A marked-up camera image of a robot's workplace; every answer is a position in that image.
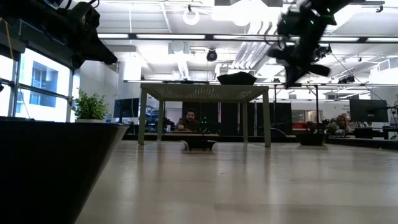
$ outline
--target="ceiling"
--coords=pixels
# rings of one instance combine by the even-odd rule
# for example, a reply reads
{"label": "ceiling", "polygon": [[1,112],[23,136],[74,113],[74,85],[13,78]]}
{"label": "ceiling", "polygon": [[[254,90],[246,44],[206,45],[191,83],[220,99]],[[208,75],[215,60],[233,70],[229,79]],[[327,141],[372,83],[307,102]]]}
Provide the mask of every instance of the ceiling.
{"label": "ceiling", "polygon": [[[223,16],[220,16],[220,12],[216,10],[219,7],[213,6],[214,1],[202,1],[202,4],[190,1],[186,1],[187,3],[181,2],[101,0],[97,8],[101,14],[98,32],[247,34],[250,32],[250,25],[237,26],[235,24],[237,22],[231,20],[234,20],[235,17],[240,19],[242,19],[242,16],[247,17],[248,12],[257,13],[253,7],[243,7],[242,5],[237,9],[238,11],[233,17],[229,15],[229,19],[223,19]],[[379,6],[348,6],[345,11],[341,11],[343,14],[336,15],[337,21],[342,22],[337,27],[328,29],[328,34],[398,36],[398,1],[385,0],[385,2],[384,10],[381,13],[376,13],[376,9]],[[192,4],[194,11],[200,12],[199,21],[195,25],[188,25],[183,20],[183,14],[187,10],[187,4],[189,3]],[[263,20],[275,23],[278,20],[280,11],[285,9],[268,7],[265,9],[261,8],[261,10],[264,11],[261,14],[267,15],[267,18]],[[193,15],[190,14],[188,13],[188,19],[193,18]],[[104,42],[108,46],[136,46],[146,64],[142,68],[144,76],[152,75],[153,77],[155,74],[171,74],[173,71],[178,71],[177,62],[181,58],[176,57],[175,54],[169,54],[169,44],[172,41],[104,40]],[[189,71],[211,72],[215,71],[216,65],[219,63],[231,63],[242,46],[241,42],[222,41],[186,41],[185,44],[190,46],[190,55],[186,55],[184,58],[187,61]],[[208,49],[216,49],[219,58],[216,62],[206,61]],[[331,77],[335,79],[309,75],[302,82],[337,82],[340,76],[347,74],[346,68],[349,70],[354,69],[357,77],[366,81],[370,67],[385,61],[386,57],[398,55],[398,44],[331,44],[331,49],[338,61],[334,56],[329,55],[319,63],[329,66],[331,68]],[[125,52],[119,52],[116,55],[121,60],[126,57]],[[273,65],[273,63],[268,61],[264,66],[257,69],[257,74],[263,78],[268,78],[268,82],[275,76],[283,77],[284,74],[283,67]]]}

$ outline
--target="green plant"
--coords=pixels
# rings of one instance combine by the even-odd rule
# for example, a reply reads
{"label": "green plant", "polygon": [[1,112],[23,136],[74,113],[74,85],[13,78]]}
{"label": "green plant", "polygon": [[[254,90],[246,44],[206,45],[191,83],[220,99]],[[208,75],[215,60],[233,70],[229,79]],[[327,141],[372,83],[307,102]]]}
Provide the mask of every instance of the green plant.
{"label": "green plant", "polygon": [[73,107],[77,119],[105,119],[108,112],[108,104],[104,102],[105,96],[95,93],[87,96],[83,90],[79,90],[79,99],[75,100]]}
{"label": "green plant", "polygon": [[328,134],[335,134],[338,130],[338,125],[334,122],[329,123],[326,125],[326,133]]}

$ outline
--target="woman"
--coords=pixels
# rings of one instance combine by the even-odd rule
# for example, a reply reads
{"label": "woman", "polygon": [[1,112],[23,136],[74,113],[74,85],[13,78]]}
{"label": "woman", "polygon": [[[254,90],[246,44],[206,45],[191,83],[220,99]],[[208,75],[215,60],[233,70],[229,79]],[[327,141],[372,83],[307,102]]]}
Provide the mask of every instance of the woman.
{"label": "woman", "polygon": [[346,132],[351,132],[351,128],[347,125],[347,119],[343,115],[339,115],[337,117],[337,125],[341,130]]}

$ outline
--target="man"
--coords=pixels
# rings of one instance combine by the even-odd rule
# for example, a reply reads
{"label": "man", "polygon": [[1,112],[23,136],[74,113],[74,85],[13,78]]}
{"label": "man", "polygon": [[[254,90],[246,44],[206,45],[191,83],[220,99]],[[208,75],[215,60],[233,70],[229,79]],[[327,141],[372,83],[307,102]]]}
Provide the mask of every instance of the man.
{"label": "man", "polygon": [[200,124],[198,121],[195,121],[194,109],[188,109],[185,117],[181,118],[180,121],[177,123],[177,130],[200,132]]}

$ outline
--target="glossy table surface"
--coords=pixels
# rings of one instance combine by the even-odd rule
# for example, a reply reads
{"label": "glossy table surface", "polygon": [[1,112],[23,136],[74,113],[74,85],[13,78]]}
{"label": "glossy table surface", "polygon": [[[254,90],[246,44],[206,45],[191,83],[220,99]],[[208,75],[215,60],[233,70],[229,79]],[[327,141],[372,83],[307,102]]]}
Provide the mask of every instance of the glossy table surface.
{"label": "glossy table surface", "polygon": [[397,223],[398,153],[123,141],[77,223]]}

